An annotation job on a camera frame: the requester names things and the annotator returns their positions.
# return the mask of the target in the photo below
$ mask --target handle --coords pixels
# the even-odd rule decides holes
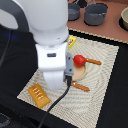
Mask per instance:
[[[94,1],[94,4],[96,4],[95,0],[88,0],[88,2],[87,2],[87,6],[88,6],[88,3],[89,3],[90,1]]]
[[[76,2],[74,2],[74,4],[77,4],[79,2],[79,0],[77,0]]]
[[[13,15],[17,21],[19,31],[29,32],[26,16],[19,5],[12,0],[0,0],[0,9]]]
[[[97,65],[101,65],[102,64],[100,61],[97,61],[97,60],[93,60],[93,59],[89,59],[89,58],[85,58],[85,59],[89,63],[93,63],[93,64],[97,64]]]

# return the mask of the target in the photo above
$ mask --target cloth mat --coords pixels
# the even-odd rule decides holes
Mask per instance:
[[[79,128],[95,128],[119,47],[79,37],[76,38],[77,41],[69,52],[73,56],[81,54],[86,58],[99,60],[102,62],[102,65],[87,63],[87,74],[77,83],[89,87],[90,91],[84,92],[71,86],[68,94],[50,113]],[[37,107],[27,91],[28,88],[36,83],[40,84],[51,100],[48,105],[42,108],[44,111],[67,88],[67,85],[64,83],[62,90],[48,90],[43,75],[38,69],[17,98]]]

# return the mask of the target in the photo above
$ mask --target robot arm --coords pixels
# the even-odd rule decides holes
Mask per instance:
[[[29,32],[23,10],[12,0],[0,0],[0,24],[9,29]]]
[[[67,0],[0,0],[0,9],[2,26],[33,34],[38,68],[48,88],[61,89],[69,55]]]

